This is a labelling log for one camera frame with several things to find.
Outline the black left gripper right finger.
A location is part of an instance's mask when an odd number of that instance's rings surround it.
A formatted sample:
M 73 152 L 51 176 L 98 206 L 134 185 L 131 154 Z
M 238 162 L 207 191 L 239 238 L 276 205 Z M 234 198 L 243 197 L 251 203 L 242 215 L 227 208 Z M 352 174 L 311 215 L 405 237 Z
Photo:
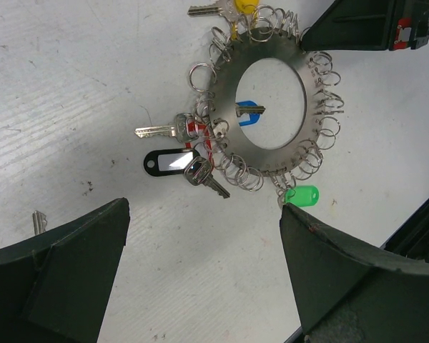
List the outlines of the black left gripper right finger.
M 298 207 L 280 233 L 305 342 L 429 342 L 429 263 L 373 246 Z

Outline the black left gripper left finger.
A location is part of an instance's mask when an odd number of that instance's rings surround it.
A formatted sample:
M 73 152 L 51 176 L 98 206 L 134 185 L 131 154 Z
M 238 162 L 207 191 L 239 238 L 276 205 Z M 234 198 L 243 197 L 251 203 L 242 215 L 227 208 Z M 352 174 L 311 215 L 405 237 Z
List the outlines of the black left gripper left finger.
M 126 245 L 115 199 L 0 249 L 0 342 L 96 342 Z

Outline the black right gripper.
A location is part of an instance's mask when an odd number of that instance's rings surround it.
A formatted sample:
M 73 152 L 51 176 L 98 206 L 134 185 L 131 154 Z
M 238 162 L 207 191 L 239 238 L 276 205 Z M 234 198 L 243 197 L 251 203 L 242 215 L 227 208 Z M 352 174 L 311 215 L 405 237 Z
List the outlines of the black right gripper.
M 416 50 L 429 42 L 429 0 L 334 1 L 303 34 L 305 51 Z

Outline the steel key organiser ring disc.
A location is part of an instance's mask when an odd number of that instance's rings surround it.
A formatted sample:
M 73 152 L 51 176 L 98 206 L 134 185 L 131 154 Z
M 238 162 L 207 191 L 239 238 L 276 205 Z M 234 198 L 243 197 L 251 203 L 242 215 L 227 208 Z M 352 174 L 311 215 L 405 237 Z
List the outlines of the steel key organiser ring disc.
M 209 61 L 191 68 L 189 84 L 214 168 L 246 191 L 270 180 L 284 192 L 320 170 L 340 133 L 345 102 L 333 91 L 341 77 L 332 57 L 300 46 L 297 14 L 259 5 L 251 25 L 258 41 L 242 23 L 240 41 L 219 40 L 211 30 Z M 240 126 L 235 104 L 249 100 L 265 112 L 256 124 Z

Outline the loose key with black tag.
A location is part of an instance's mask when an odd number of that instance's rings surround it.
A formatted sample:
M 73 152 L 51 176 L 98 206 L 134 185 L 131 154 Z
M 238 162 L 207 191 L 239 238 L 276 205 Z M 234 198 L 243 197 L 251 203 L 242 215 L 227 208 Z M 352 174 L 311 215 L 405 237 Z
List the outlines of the loose key with black tag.
M 40 211 L 34 211 L 32 213 L 32 221 L 34 228 L 34 235 L 38 236 L 46 231 L 47 220 L 46 215 Z

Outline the green key tag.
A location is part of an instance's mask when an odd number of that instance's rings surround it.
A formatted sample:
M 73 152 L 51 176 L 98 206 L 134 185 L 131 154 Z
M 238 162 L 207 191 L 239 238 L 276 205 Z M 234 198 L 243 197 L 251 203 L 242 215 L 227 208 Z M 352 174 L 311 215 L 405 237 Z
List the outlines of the green key tag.
M 313 185 L 297 186 L 281 192 L 278 196 L 278 204 L 283 207 L 285 204 L 293 204 L 296 207 L 313 207 L 320 198 L 319 189 Z

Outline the yellow key tag upper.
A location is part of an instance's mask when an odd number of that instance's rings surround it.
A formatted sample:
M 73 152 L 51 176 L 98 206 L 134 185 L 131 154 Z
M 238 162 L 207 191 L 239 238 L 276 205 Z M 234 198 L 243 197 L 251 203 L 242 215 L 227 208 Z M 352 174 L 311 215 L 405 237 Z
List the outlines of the yellow key tag upper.
M 251 36 L 251 25 L 252 20 L 258 18 L 257 12 L 259 11 L 259 7 L 259 1 L 215 1 L 209 5 L 190 6 L 187 15 L 190 17 L 214 15 L 223 17 L 230 25 L 230 34 L 228 36 L 221 29 L 214 27 L 212 29 L 213 35 L 219 40 L 223 38 L 225 41 L 240 41 L 241 38 L 238 29 L 240 23 L 242 23 L 251 40 L 258 41 L 254 36 Z

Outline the blue key tag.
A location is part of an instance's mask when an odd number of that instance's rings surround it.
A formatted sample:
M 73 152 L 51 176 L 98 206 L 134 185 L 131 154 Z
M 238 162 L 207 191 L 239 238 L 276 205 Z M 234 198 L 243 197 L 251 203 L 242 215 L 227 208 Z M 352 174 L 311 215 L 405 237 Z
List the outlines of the blue key tag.
M 256 124 L 261 115 L 265 112 L 265 107 L 253 101 L 240 101 L 235 104 L 237 119 L 240 126 L 250 126 Z

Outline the red key tag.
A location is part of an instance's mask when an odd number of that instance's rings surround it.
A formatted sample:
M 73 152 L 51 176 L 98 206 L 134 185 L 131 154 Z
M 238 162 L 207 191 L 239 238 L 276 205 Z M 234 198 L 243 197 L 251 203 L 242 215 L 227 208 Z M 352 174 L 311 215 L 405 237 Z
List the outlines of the red key tag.
M 208 144 L 207 147 L 204 146 L 208 140 L 207 125 L 197 121 L 195 116 L 189 113 L 179 113 L 170 123 L 165 125 L 136 128 L 134 133 L 140 139 L 164 136 L 175 139 L 179 144 L 183 145 L 179 149 L 156 150 L 156 154 L 158 152 L 162 154 L 164 152 L 178 154 L 191 149 L 199 153 L 199 151 L 197 151 L 197 147 L 202 146 L 204 153 L 201 155 L 206 157 L 211 163 L 212 168 L 214 168 L 212 153 L 209 152 L 209 147 L 211 147 L 211 145 Z

